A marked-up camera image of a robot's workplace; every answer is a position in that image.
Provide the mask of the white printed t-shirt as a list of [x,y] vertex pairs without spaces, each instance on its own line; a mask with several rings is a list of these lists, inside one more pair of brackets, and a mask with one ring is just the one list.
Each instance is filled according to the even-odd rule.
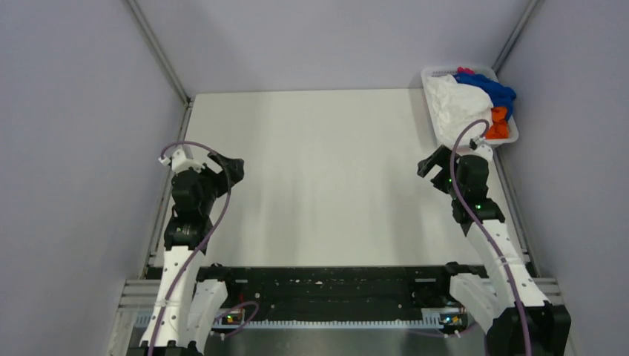
[[443,145],[452,147],[463,129],[476,120],[492,123],[490,96],[479,87],[458,83],[452,75],[427,77],[424,93],[435,136]]

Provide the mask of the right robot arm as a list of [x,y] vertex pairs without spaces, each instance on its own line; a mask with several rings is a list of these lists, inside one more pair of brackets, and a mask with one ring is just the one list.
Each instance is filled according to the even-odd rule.
[[418,176],[433,168],[430,180],[452,199],[452,216],[481,258],[490,284],[478,274],[452,264],[435,285],[445,306],[461,303],[485,334],[488,355],[563,355],[571,327],[565,306],[553,303],[536,284],[513,245],[506,217],[488,193],[493,150],[478,145],[459,155],[438,147],[418,163]]

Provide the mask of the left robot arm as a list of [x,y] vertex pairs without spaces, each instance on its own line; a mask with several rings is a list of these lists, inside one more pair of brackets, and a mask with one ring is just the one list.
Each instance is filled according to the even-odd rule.
[[237,299],[235,283],[197,279],[218,226],[210,218],[212,207],[218,198],[229,198],[245,174],[243,159],[215,152],[208,158],[221,167],[219,172],[184,147],[159,159],[174,174],[174,205],[164,232],[164,265],[154,308],[138,346],[128,348],[127,355],[202,355],[220,307]]

